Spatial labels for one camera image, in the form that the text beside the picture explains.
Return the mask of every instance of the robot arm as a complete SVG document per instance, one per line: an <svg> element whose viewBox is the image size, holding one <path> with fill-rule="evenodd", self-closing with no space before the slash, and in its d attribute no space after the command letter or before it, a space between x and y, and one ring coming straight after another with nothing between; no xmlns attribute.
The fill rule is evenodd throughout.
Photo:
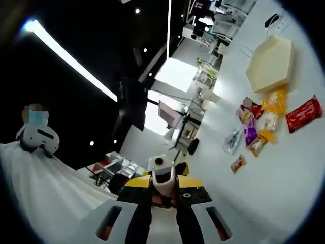
<svg viewBox="0 0 325 244"><path fill-rule="evenodd" d="M260 236L253 226L227 204L213 202L201 180L182 175L175 176L174 180L176 220L183 244L258 243ZM64 243L103 243L100 233L105 227L110 230L105 243L147 243L153 186L151 175L130 180L117 201L109 200L90 213Z"/></svg>

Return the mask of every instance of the beige foam block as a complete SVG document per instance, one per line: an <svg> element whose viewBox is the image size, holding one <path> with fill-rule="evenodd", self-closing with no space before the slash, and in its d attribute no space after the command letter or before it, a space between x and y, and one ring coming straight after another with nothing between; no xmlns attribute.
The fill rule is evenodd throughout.
<svg viewBox="0 0 325 244"><path fill-rule="evenodd" d="M266 93L290 83L294 63L292 41L270 35L252 55L246 76L255 93Z"/></svg>

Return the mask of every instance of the computer monitor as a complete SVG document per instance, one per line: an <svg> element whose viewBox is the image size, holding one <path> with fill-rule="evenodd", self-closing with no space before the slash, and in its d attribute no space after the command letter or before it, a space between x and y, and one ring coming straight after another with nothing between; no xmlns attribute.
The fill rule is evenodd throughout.
<svg viewBox="0 0 325 244"><path fill-rule="evenodd" d="M173 128L177 128L179 123L183 120L183 116L179 112L162 101L159 101L158 115Z"/></svg>

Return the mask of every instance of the bright window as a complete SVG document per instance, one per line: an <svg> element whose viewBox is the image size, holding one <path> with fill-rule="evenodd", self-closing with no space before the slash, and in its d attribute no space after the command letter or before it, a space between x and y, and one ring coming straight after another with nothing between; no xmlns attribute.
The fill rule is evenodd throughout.
<svg viewBox="0 0 325 244"><path fill-rule="evenodd" d="M187 92L198 68L170 57L165 61L155 79Z"/></svg>
<svg viewBox="0 0 325 244"><path fill-rule="evenodd" d="M173 109L177 109L180 104L180 102L176 101L175 99L151 90L148 92L148 98L155 102L162 101ZM164 136L168 131L168 124L158 115L158 111L159 107L157 105L148 102L144 127Z"/></svg>

